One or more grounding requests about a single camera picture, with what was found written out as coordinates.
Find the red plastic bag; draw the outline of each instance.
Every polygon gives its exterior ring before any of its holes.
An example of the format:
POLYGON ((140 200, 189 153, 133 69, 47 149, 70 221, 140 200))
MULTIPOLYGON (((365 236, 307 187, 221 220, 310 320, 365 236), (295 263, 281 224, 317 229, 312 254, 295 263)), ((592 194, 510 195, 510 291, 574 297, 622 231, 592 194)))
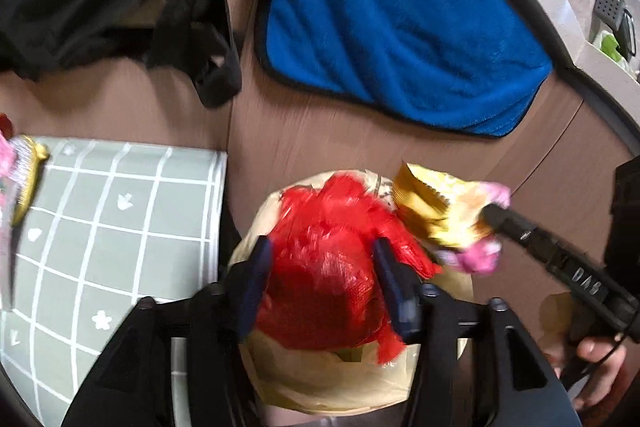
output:
POLYGON ((387 237, 424 279, 440 272, 402 222, 362 183, 334 174, 318 191, 288 188, 271 230, 273 267, 257 327, 288 349, 334 351, 378 341, 378 362, 404 344, 376 281, 371 243, 387 237))

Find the yellow and pink package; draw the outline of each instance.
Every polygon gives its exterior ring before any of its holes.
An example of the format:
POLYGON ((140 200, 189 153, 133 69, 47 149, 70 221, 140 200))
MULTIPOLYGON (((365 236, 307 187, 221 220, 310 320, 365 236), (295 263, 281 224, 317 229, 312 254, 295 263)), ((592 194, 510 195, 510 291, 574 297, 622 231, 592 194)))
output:
POLYGON ((444 263, 465 273, 491 273, 501 245, 480 219, 489 203, 510 205, 509 187, 465 182, 416 164, 400 168, 393 187, 397 213, 444 263))

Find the blue microfiber cloth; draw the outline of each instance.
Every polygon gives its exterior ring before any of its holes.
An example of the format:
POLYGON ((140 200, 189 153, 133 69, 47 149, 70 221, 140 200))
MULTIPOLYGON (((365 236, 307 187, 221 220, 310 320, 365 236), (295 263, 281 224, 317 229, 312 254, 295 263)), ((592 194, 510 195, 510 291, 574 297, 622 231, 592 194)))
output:
POLYGON ((505 0, 271 0, 277 72, 439 128, 504 136, 552 69, 505 0))

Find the red plastic package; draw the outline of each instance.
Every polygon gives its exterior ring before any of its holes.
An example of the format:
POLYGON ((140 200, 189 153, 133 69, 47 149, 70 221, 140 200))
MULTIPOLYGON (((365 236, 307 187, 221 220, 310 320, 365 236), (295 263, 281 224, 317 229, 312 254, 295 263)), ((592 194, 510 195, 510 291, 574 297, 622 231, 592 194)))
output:
POLYGON ((391 328, 370 245, 387 237, 424 279, 440 272, 362 182, 334 174, 321 190, 288 188, 269 238, 273 267, 257 327, 288 349, 334 351, 378 341, 378 363, 404 349, 391 328))

